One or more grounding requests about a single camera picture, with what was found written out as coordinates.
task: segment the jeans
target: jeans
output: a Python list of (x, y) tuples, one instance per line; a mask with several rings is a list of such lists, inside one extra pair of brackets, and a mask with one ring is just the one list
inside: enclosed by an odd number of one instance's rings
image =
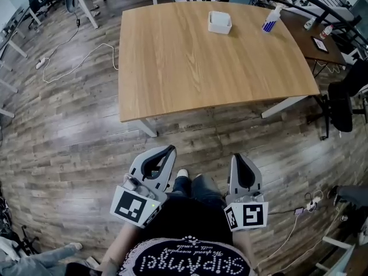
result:
[(168, 193), (171, 198), (188, 197), (193, 198), (207, 206), (214, 208), (226, 207), (217, 184), (212, 178), (205, 177), (202, 174), (197, 176), (193, 181), (188, 177), (177, 177), (174, 182), (172, 192)]
[(355, 204), (358, 208), (368, 206), (368, 187), (339, 186), (337, 192), (343, 200)]
[(59, 264), (59, 260), (73, 256), (78, 250), (75, 246), (67, 246), (39, 255), (21, 258), (19, 262), (0, 263), (2, 276), (64, 276), (66, 264)]

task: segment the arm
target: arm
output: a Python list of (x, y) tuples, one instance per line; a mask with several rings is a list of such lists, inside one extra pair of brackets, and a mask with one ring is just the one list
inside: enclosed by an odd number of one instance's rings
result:
[(140, 230), (141, 228), (125, 222), (120, 233), (106, 251), (101, 264), (96, 270), (105, 272), (106, 270), (110, 270), (113, 266), (113, 268), (116, 268), (116, 274), (117, 270), (122, 265), (125, 256), (133, 248)]
[(249, 260), (251, 267), (256, 271), (257, 262), (252, 249), (252, 241), (250, 238), (250, 232), (246, 230), (236, 231), (232, 234), (232, 240), (234, 246), (240, 250), (246, 258)]

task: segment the bottle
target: bottle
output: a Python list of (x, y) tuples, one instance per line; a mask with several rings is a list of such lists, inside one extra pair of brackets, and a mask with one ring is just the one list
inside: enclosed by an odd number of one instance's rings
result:
[(272, 28), (276, 24), (276, 22), (280, 18), (280, 11), (282, 9), (282, 5), (276, 6), (276, 9), (272, 10), (269, 16), (266, 18), (266, 21), (262, 25), (262, 29), (264, 32), (269, 33), (271, 32)]
[(316, 17), (312, 16), (312, 18), (305, 23), (304, 28), (306, 30), (310, 30), (312, 25), (315, 23), (315, 20), (316, 20)]
[(320, 33), (322, 40), (324, 40), (332, 32), (333, 27), (333, 25), (326, 26), (326, 28)]

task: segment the blue label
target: blue label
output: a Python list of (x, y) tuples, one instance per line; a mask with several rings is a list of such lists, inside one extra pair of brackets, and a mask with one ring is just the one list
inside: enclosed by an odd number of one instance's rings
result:
[(271, 32), (272, 28), (274, 27), (274, 25), (276, 24), (275, 21), (269, 21), (266, 24), (263, 24), (262, 28), (265, 32), (269, 33)]

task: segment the wooden floor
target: wooden floor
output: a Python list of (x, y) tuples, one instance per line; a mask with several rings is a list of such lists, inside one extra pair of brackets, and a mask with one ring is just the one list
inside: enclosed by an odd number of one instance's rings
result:
[[(54, 55), (47, 79), (75, 67), (100, 43), (116, 47), (117, 62), (118, 53), (124, 52), (118, 50), (119, 13), (152, 1), (109, 0), (109, 7), (118, 13), (115, 17), (108, 15), (101, 0), (97, 3), (102, 12), (100, 28), (94, 30), (78, 10), (80, 31)], [(43, 251), (81, 242), (82, 256), (101, 259), (122, 224), (109, 214), (116, 185), (122, 182), (135, 156), (159, 145), (177, 148), (173, 176), (182, 167), (192, 177), (206, 173), (223, 192), (231, 155), (247, 155), (263, 175), (271, 212), (305, 206), (306, 192), (322, 190), (326, 195), (331, 185), (365, 182), (368, 127), (363, 117), (354, 116), (353, 132), (339, 136), (332, 127), (331, 137), (320, 141), (323, 121), (309, 126), (305, 122), (306, 115), (319, 111), (312, 98), (265, 120), (260, 114), (273, 102), (152, 118), (150, 122), (159, 132), (159, 137), (152, 139), (130, 123), (119, 122), (118, 73), (112, 67), (110, 48), (100, 48), (76, 72), (46, 84), (42, 69), (35, 69), (37, 60), (68, 39), (75, 28), (75, 17), (60, 5), (38, 32), (25, 31), (26, 40), (16, 38), (29, 57), (24, 59), (9, 48), (4, 60), (14, 71), (0, 70), (1, 78), (19, 88), (18, 94), (3, 88), (0, 91), (5, 108), (16, 114), (14, 119), (1, 119), (0, 180), (16, 231), (27, 225), (29, 233), (40, 238)], [(318, 80), (321, 89), (326, 90), (329, 82), (342, 79), (344, 74), (331, 75), (325, 70)], [(261, 265), (264, 275), (287, 266), (322, 237), (336, 214), (331, 202), (324, 200), (322, 204), (330, 207), (298, 218), (289, 242)], [(293, 213), (269, 215), (268, 227), (252, 232), (259, 260), (285, 241), (294, 220)], [(289, 274), (303, 275), (321, 258), (324, 246), (320, 244), (288, 269)]]

